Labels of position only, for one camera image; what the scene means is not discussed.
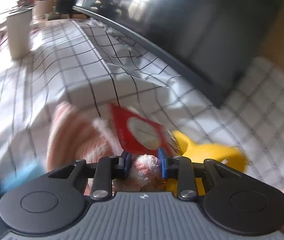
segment screw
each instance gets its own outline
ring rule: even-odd
[[[95,197],[95,198],[103,198],[103,197],[106,197],[107,196],[107,191],[106,190],[95,190],[93,193],[92,193],[92,196]]]
[[[196,195],[196,193],[193,190],[187,189],[187,190],[181,191],[180,195],[181,195],[182,198],[191,198],[191,197],[194,197]]]
[[[142,194],[141,196],[140,196],[140,198],[143,198],[143,199],[146,199],[146,198],[148,198],[149,196],[147,195],[147,194]]]

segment gray gripper base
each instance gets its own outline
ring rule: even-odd
[[[171,192],[119,192],[108,202],[94,203],[76,225],[44,237],[8,232],[3,240],[284,240],[277,231],[265,236],[238,236],[208,221],[199,206],[183,202]]]

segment grid-patterned fabric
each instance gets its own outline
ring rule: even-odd
[[[58,103],[109,118],[114,101],[197,143],[240,147],[249,175],[284,188],[284,74],[266,59],[253,61],[218,110],[162,60],[98,21],[46,22],[32,41],[15,62],[6,43],[0,47],[0,179],[45,158]]]

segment yellow toy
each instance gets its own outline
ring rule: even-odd
[[[190,158],[193,163],[203,163],[205,159],[214,159],[219,162],[223,162],[229,167],[240,172],[244,171],[245,165],[247,164],[247,159],[239,149],[221,144],[198,145],[178,130],[175,130],[172,133],[177,140],[180,154],[183,157]],[[196,185],[199,195],[205,195],[201,178],[196,178]],[[172,191],[176,195],[176,179],[168,179],[166,191]]]

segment flower pot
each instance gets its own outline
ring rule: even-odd
[[[40,0],[36,1],[33,7],[34,18],[43,17],[44,14],[50,13],[52,11],[52,0]]]

